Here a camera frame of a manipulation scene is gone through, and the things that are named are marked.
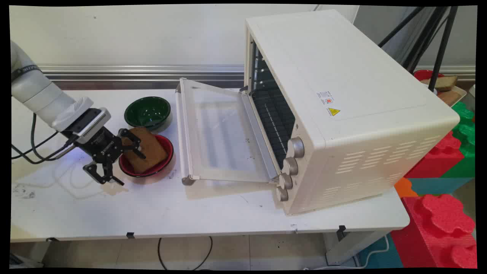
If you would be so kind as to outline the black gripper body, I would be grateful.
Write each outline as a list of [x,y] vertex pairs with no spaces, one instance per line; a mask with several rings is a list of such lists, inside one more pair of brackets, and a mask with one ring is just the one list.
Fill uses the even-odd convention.
[[68,139],[78,137],[73,142],[75,147],[84,151],[96,163],[114,163],[123,153],[121,138],[105,127],[87,127],[81,132],[65,130],[61,134]]

